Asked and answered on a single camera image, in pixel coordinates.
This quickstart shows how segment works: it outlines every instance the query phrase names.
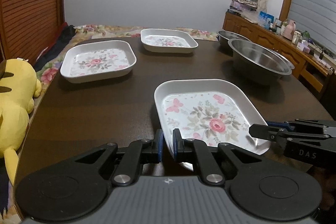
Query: reddish brown slats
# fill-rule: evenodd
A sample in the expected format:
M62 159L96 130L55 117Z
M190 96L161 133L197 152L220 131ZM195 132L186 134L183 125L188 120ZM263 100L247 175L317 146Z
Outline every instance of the reddish brown slats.
M6 58L22 57L34 64L60 25L59 7L59 0L0 0Z

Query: floral bedspread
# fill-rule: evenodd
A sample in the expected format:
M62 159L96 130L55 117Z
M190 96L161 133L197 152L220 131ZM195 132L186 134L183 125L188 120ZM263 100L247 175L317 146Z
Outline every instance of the floral bedspread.
M48 62L42 70L38 71L37 78L41 80L42 92L39 98L35 100L35 107L33 113L30 115L30 121L33 119L35 111L40 104L43 95L45 94L51 80L60 68L66 52L76 46L79 42L88 39L95 38L107 38L107 37L139 37L140 31L146 29L144 27L119 27L119 26L105 26L105 25L84 25L76 28L76 34L71 39L70 43L64 48L64 50L53 60ZM217 34L215 32L207 32L196 29L176 28L176 30L189 33L195 39L216 41ZM16 213L15 206L13 204L13 190L12 185L9 183L9 200L8 210L4 210L0 214L0 224L17 224L20 222L20 218Z

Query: pink butterfly print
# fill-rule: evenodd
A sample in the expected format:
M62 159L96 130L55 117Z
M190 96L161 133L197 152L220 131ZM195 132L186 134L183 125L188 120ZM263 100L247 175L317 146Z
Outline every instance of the pink butterfly print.
M180 103L179 99L175 98L175 99L173 100L173 105L170 106L170 107L168 107L168 108L166 109L166 111L167 111L167 112L173 112L173 111L174 111L174 112L178 113L178 112L180 112L180 110L179 110L179 107L180 107L180 106L183 106L183 104Z
M224 98L223 97L220 97L219 95L217 95L217 94L215 94L214 96L213 96L216 100L217 100L217 102L218 102L218 104L224 104Z

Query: square white tray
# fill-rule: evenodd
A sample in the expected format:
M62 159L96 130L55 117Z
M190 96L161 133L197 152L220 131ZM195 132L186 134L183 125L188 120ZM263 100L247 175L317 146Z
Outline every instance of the square white tray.
M109 40L73 47L65 55L60 73L71 83L83 83L128 74L137 58L122 40Z
M241 89L228 81L172 80L156 88L154 99L172 155L175 128L182 138L203 140L208 146L228 142L258 155L270 147L269 141L250 136L252 124L267 124ZM192 170L191 164L183 166Z
M187 54L198 47L190 34L178 30L145 29L141 31L141 41L150 52Z

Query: dark brown wooden table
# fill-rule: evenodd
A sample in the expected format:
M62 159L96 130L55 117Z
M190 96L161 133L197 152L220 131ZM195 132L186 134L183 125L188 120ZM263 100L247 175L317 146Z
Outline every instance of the dark brown wooden table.
M228 80L243 90L268 121L332 119L293 76L284 77L270 87L242 78L234 71L232 58L220 51L218 42L198 40L199 47L193 55L172 55L146 51L140 38L119 39L129 42L137 57L137 63L128 75L71 84L59 72L56 74L28 131L16 184L33 171L95 146L116 142L123 147L139 138L152 138L155 130L160 128L154 90L168 80ZM284 157L274 154L275 149L270 149L267 156L283 161ZM169 176L191 174L173 163L167 148L163 162L146 166L144 172Z

